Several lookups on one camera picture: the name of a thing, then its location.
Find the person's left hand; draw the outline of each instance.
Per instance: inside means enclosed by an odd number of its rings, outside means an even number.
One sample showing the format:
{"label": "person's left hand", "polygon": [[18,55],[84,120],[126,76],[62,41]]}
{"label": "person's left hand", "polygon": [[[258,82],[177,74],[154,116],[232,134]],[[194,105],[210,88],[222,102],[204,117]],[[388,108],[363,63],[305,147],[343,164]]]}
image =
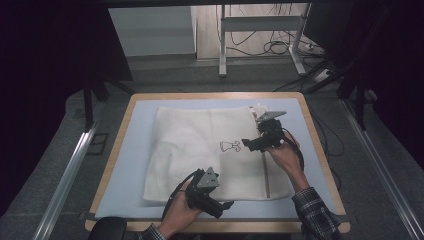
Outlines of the person's left hand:
{"label": "person's left hand", "polygon": [[197,219],[199,214],[202,213],[202,210],[191,209],[187,204],[184,190],[188,184],[188,182],[184,184],[180,192],[177,193],[162,223],[158,226],[159,232],[166,239],[186,229]]}

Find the wall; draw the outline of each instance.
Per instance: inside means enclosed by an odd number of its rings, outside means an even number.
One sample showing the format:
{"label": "wall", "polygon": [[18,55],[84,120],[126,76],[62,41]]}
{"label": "wall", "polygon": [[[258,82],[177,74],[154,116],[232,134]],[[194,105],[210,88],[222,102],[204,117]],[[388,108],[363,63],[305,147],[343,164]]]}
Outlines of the wall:
{"label": "wall", "polygon": [[115,8],[109,13],[125,56],[196,52],[192,7]]}

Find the plaid sleeve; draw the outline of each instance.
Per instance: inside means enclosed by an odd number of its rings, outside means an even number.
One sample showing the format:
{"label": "plaid sleeve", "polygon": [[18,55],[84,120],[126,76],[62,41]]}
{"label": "plaid sleeve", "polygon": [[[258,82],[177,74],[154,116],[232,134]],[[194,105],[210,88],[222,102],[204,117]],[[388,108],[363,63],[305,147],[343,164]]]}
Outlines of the plaid sleeve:
{"label": "plaid sleeve", "polygon": [[302,221],[304,239],[342,239],[338,226],[341,221],[330,212],[321,197],[310,187],[297,192],[292,198],[297,215]]}
{"label": "plaid sleeve", "polygon": [[160,234],[159,230],[154,224],[151,224],[146,230],[137,234],[138,240],[166,240]]}

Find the person's right hand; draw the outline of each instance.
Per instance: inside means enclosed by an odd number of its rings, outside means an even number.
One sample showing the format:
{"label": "person's right hand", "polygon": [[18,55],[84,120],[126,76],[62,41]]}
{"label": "person's right hand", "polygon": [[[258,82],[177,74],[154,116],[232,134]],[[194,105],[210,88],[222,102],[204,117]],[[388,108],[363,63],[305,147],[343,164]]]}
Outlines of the person's right hand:
{"label": "person's right hand", "polygon": [[[292,137],[290,134],[286,134],[286,136],[298,147],[300,147],[299,143],[294,137]],[[286,171],[296,192],[309,187],[309,183],[300,166],[299,157],[287,142],[281,144],[280,147],[270,147],[266,148],[265,150],[271,154],[275,163],[284,171]]]}

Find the folded cloth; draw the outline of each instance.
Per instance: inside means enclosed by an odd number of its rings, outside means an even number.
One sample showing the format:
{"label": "folded cloth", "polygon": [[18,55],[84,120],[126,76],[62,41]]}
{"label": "folded cloth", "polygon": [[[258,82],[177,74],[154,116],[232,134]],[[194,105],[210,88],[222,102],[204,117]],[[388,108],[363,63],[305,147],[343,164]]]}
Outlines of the folded cloth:
{"label": "folded cloth", "polygon": [[158,108],[144,199],[166,202],[184,178],[208,167],[219,174],[220,186],[211,193],[217,201],[288,197],[286,173],[267,152],[250,152],[241,143],[259,137],[255,116],[266,110]]}

